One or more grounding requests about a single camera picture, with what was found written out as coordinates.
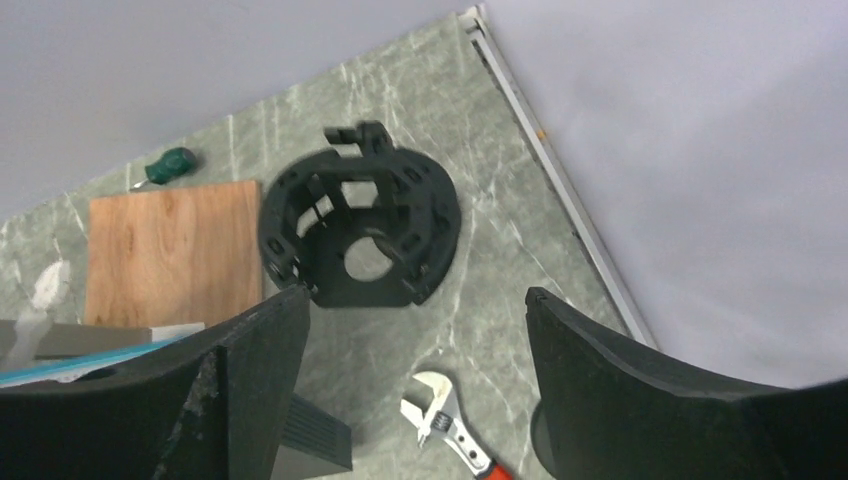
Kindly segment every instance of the screwdriver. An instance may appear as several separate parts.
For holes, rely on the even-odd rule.
[[[197,157],[185,148],[177,147],[163,153],[159,160],[144,167],[146,179],[136,183],[130,190],[137,190],[148,183],[165,185],[197,168]]]

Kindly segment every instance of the orange wrench handle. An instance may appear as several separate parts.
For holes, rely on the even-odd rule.
[[[492,468],[484,473],[485,476],[477,477],[478,480],[512,480],[512,475],[509,474],[502,466],[492,461]]]

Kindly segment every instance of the marble countertop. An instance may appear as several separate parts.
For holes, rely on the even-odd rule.
[[[41,271],[63,258],[71,294],[55,312],[84,307],[91,198],[125,193],[166,148],[184,145],[206,164],[173,186],[271,181],[326,147],[322,129],[375,119],[397,145],[439,161],[453,178],[463,230],[451,270],[422,306],[312,309],[296,391],[351,426],[354,472],[333,478],[469,478],[446,446],[419,450],[399,402],[422,369],[458,383],[466,421],[517,478],[550,478],[529,420],[539,398],[524,294],[543,286],[595,320],[624,331],[594,267],[548,187],[490,73],[453,16],[151,152],[126,168],[11,218],[0,228],[0,306],[14,318]],[[266,279],[266,294],[276,291]]]

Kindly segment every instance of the blue strip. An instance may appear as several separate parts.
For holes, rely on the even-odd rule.
[[[48,375],[55,375],[57,373],[67,372],[78,368],[102,368],[108,365],[113,365],[115,363],[125,362],[132,358],[144,355],[145,353],[150,353],[181,338],[183,337],[174,337],[169,338],[167,340],[161,340],[159,342],[137,345],[135,347],[127,347],[118,350],[110,350],[108,352],[103,353],[95,353],[93,355],[85,355],[83,357],[77,357],[51,365],[42,365],[39,367],[27,368],[24,370],[16,370],[14,372],[0,373],[0,385],[13,381],[17,382],[30,377],[38,378]]]

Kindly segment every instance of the wood grain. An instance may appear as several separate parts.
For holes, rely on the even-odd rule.
[[[85,323],[227,320],[262,299],[257,182],[91,201]]]

